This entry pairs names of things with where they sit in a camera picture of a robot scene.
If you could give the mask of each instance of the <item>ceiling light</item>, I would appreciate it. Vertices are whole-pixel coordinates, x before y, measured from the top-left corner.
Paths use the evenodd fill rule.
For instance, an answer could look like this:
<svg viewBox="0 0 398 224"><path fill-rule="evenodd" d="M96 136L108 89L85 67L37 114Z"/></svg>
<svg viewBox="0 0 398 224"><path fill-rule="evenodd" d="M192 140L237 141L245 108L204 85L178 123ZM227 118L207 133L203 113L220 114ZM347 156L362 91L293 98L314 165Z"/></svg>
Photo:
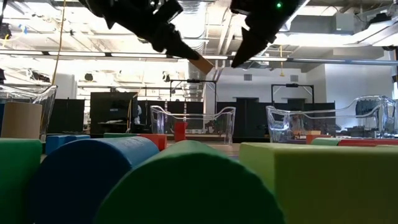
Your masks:
<svg viewBox="0 0 398 224"><path fill-rule="evenodd" d="M167 55L165 55L165 54L128 54L128 53L112 53L112 57L167 58Z"/></svg>
<svg viewBox="0 0 398 224"><path fill-rule="evenodd" d="M319 59L319 58L293 58L294 62L314 62L314 63L343 63L345 60L340 59Z"/></svg>
<svg viewBox="0 0 398 224"><path fill-rule="evenodd" d="M250 61L260 61L260 62L286 62L287 58L279 57L253 57Z"/></svg>
<svg viewBox="0 0 398 224"><path fill-rule="evenodd" d="M226 60L228 59L228 56L222 56L222 55L205 55L203 56L205 59L210 59L210 60Z"/></svg>
<svg viewBox="0 0 398 224"><path fill-rule="evenodd" d="M58 52L49 52L49 55L58 55ZM104 57L105 53L102 52L60 52L61 56L94 56Z"/></svg>
<svg viewBox="0 0 398 224"><path fill-rule="evenodd" d="M0 54L9 55L43 55L42 52L34 50L0 50Z"/></svg>

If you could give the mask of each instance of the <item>foam cylinder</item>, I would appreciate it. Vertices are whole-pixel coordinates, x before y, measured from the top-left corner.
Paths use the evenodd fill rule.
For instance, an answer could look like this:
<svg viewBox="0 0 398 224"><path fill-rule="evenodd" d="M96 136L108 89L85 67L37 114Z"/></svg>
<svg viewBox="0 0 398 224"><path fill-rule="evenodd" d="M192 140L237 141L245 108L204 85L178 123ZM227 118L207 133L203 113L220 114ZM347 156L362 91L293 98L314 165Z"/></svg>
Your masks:
<svg viewBox="0 0 398 224"><path fill-rule="evenodd" d="M96 224L284 223L260 178L222 152L181 141L129 172Z"/></svg>
<svg viewBox="0 0 398 224"><path fill-rule="evenodd" d="M2 119L2 138L38 139L42 120L42 105L7 102Z"/></svg>
<svg viewBox="0 0 398 224"><path fill-rule="evenodd" d="M312 140L311 144L316 146L338 146L340 138L316 138Z"/></svg>
<svg viewBox="0 0 398 224"><path fill-rule="evenodd" d="M131 169L159 152L142 137L82 139L59 147L38 169L29 189L35 224L86 224Z"/></svg>

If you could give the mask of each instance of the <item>blue foam block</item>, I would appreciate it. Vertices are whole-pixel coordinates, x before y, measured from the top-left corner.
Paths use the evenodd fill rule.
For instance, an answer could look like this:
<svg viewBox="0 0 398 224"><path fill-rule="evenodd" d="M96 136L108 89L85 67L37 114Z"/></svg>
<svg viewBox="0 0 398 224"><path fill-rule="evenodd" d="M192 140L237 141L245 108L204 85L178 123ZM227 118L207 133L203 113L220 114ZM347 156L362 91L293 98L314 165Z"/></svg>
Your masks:
<svg viewBox="0 0 398 224"><path fill-rule="evenodd" d="M49 154L29 186L36 224L91 224L100 203L128 171L159 153L143 137L82 139Z"/></svg>
<svg viewBox="0 0 398 224"><path fill-rule="evenodd" d="M49 155L51 152L54 150L58 149L60 146L76 141L76 140L81 140L81 139L89 139L89 135L54 135L54 136L48 136L47 139L45 140L45 153L46 155Z"/></svg>
<svg viewBox="0 0 398 224"><path fill-rule="evenodd" d="M90 138L90 136L87 134L67 136L67 138L65 140L65 144L72 142L72 141L81 140L81 139L89 139L89 138Z"/></svg>
<svg viewBox="0 0 398 224"><path fill-rule="evenodd" d="M4 103L0 103L0 134L1 134L1 126L2 126L2 116L4 114Z"/></svg>
<svg viewBox="0 0 398 224"><path fill-rule="evenodd" d="M67 136L47 136L45 140L45 153L49 155L51 152L58 149L60 146L65 144Z"/></svg>

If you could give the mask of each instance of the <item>red foam block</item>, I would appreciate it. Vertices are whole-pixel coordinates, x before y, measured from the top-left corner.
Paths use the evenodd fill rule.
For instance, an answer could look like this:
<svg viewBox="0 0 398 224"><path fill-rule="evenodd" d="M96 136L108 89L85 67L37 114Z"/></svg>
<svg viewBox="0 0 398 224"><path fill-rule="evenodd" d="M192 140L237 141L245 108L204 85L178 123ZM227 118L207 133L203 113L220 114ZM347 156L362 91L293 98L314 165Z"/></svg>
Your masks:
<svg viewBox="0 0 398 224"><path fill-rule="evenodd" d="M139 134L139 136L151 140L160 151L167 147L167 136L165 134Z"/></svg>
<svg viewBox="0 0 398 224"><path fill-rule="evenodd" d="M185 137L185 130L187 129L187 122L176 122L174 126L174 141L184 141L187 140Z"/></svg>
<svg viewBox="0 0 398 224"><path fill-rule="evenodd" d="M392 139L342 139L339 146L364 146L374 147L379 145L397 146L398 140Z"/></svg>

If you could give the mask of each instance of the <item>clear plastic bin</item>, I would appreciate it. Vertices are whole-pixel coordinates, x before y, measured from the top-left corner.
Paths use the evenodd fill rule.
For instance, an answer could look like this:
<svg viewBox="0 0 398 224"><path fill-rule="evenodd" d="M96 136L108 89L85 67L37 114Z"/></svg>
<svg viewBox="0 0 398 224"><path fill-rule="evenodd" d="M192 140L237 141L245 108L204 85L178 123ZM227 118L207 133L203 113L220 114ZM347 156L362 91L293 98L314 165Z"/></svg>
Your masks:
<svg viewBox="0 0 398 224"><path fill-rule="evenodd" d="M397 103L386 96L362 96L337 110L284 111L267 106L271 142L291 142L306 135L338 138L394 138Z"/></svg>
<svg viewBox="0 0 398 224"><path fill-rule="evenodd" d="M28 88L23 90L10 86L0 85L0 103L9 101L37 103L42 105L42 120L40 126L40 140L45 142L47 136L47 129L51 117L52 108L54 106L55 95L57 94L58 86L52 85L45 88Z"/></svg>
<svg viewBox="0 0 398 224"><path fill-rule="evenodd" d="M160 106L151 106L152 133L166 134L169 140L179 141L175 130L182 127L185 139L232 144L235 111L234 107L226 107L217 114L172 114Z"/></svg>

